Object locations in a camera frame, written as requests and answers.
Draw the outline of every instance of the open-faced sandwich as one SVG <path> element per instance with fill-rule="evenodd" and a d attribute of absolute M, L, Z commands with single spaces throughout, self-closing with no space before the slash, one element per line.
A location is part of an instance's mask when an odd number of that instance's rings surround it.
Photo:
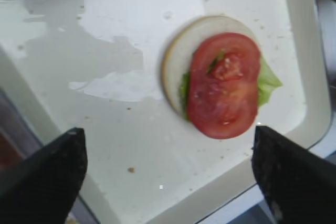
<path fill-rule="evenodd" d="M 275 88 L 282 86 L 252 31 L 225 16 L 205 17 L 173 40 L 162 81 L 172 107 L 211 138 L 246 132 Z"/>

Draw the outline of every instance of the green lettuce leaf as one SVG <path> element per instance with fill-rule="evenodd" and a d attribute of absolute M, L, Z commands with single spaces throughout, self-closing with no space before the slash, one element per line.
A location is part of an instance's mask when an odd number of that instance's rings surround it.
<path fill-rule="evenodd" d="M 190 82 L 190 72 L 185 73 L 183 75 L 182 84 L 180 86 L 181 103 L 186 120 L 188 120 L 187 103 L 188 103 L 189 82 Z M 258 107 L 261 107 L 264 104 L 268 103 L 272 95 L 272 92 L 276 88 L 281 86 L 282 82 L 274 74 L 274 72 L 268 66 L 265 59 L 262 57 L 260 61 L 260 73 L 258 77 L 258 89 L 259 89 Z"/>

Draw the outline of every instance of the round bread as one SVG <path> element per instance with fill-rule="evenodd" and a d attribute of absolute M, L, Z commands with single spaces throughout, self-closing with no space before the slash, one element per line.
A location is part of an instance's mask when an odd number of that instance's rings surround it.
<path fill-rule="evenodd" d="M 168 47 L 163 59 L 162 83 L 169 102 L 179 115 L 184 116 L 179 87 L 182 76 L 189 72 L 194 52 L 207 38 L 226 32 L 243 34 L 257 43 L 253 32 L 241 22 L 226 16 L 210 16 L 191 23 Z"/>

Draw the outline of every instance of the tray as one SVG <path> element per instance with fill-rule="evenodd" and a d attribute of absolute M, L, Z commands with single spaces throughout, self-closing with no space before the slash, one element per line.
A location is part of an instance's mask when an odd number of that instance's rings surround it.
<path fill-rule="evenodd" d="M 87 135 L 82 196 L 101 223 L 195 223 L 252 186 L 254 128 L 206 138 L 165 99 L 167 45 L 227 15 L 255 33 L 284 83 L 257 122 L 304 147 L 331 109 L 314 0 L 3 0 L 0 85 L 42 141 Z"/>

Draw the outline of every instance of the tomato slice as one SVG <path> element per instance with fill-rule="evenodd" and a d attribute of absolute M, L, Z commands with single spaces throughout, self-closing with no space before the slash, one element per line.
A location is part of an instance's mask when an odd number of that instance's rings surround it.
<path fill-rule="evenodd" d="M 260 57 L 258 46 L 236 33 L 213 36 L 199 46 L 191 64 L 187 113 L 205 135 L 227 139 L 251 127 L 258 113 Z"/>

